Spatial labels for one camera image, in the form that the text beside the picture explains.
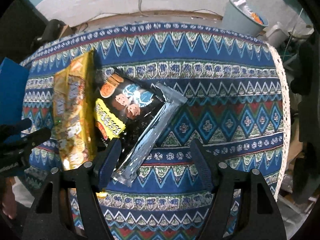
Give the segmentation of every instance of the yellow label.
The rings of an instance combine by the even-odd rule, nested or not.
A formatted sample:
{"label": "yellow label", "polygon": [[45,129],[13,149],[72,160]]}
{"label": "yellow label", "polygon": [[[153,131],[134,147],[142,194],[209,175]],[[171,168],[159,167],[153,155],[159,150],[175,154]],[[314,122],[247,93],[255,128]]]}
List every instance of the yellow label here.
{"label": "yellow label", "polygon": [[102,99],[98,98],[95,106],[95,119],[99,123],[98,128],[100,129],[103,137],[118,138],[119,134],[125,129],[125,124],[118,119],[110,110],[106,107]]}

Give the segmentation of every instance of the cross motif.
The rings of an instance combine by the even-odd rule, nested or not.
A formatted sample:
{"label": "cross motif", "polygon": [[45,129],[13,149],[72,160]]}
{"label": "cross motif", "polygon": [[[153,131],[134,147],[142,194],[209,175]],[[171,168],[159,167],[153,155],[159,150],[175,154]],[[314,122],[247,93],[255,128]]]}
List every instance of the cross motif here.
{"label": "cross motif", "polygon": [[189,129],[189,126],[186,125],[185,123],[183,123],[183,124],[180,126],[180,131],[181,131],[182,133],[186,133],[186,131],[188,131],[188,129]]}
{"label": "cross motif", "polygon": [[205,121],[205,125],[203,126],[203,129],[209,132],[212,129],[212,124],[210,124],[210,121]]}
{"label": "cross motif", "polygon": [[275,116],[273,117],[273,120],[275,120],[276,122],[278,122],[279,120],[279,115],[277,113],[275,113]]}
{"label": "cross motif", "polygon": [[265,121],[266,121],[266,119],[265,119],[264,116],[260,117],[259,122],[260,122],[261,124],[264,124]]}
{"label": "cross motif", "polygon": [[246,118],[245,118],[245,120],[244,120],[244,123],[245,123],[245,125],[248,127],[248,126],[250,126],[250,124],[252,123],[252,121],[251,121],[251,119],[250,119],[248,116],[246,116]]}
{"label": "cross motif", "polygon": [[228,119],[228,121],[226,122],[226,127],[230,129],[232,126],[233,126],[233,122],[231,121],[231,119]]}

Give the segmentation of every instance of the yellow snack bag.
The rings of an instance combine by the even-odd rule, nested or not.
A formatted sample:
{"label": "yellow snack bag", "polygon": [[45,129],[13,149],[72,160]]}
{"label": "yellow snack bag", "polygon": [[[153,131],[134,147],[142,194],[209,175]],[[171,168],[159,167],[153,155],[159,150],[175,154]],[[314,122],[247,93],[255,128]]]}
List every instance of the yellow snack bag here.
{"label": "yellow snack bag", "polygon": [[53,115],[64,170],[76,169],[95,156],[92,74],[93,51],[89,51],[54,77]]}

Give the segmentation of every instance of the screw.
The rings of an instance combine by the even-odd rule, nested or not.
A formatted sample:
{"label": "screw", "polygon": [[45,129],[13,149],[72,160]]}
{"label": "screw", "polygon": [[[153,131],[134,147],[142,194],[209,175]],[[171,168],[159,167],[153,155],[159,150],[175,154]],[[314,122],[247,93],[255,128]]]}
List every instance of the screw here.
{"label": "screw", "polygon": [[219,163],[219,167],[225,169],[228,167],[228,165],[226,163]]}
{"label": "screw", "polygon": [[92,166],[92,162],[85,162],[85,163],[83,164],[83,166],[84,166],[85,168],[90,168],[90,167]]}
{"label": "screw", "polygon": [[51,169],[51,173],[52,173],[52,174],[55,174],[55,173],[58,172],[58,170],[59,170],[59,169],[58,169],[57,167],[54,167],[54,168]]}
{"label": "screw", "polygon": [[259,175],[260,174],[260,171],[258,169],[252,169],[252,173],[254,175]]}

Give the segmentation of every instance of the trash can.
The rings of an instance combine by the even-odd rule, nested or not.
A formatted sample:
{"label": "trash can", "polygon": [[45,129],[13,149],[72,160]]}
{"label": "trash can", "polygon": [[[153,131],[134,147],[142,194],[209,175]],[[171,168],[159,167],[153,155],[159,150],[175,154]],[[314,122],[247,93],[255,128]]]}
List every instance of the trash can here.
{"label": "trash can", "polygon": [[234,4],[234,2],[238,1],[239,0],[229,0],[223,16],[221,28],[241,34],[250,35],[253,37],[258,36],[258,34],[265,27],[268,27],[268,20],[263,17],[263,15],[258,10],[256,10],[254,6],[249,5],[250,9],[257,15],[259,15],[263,24],[256,22],[252,17],[246,15],[240,8],[238,8]]}

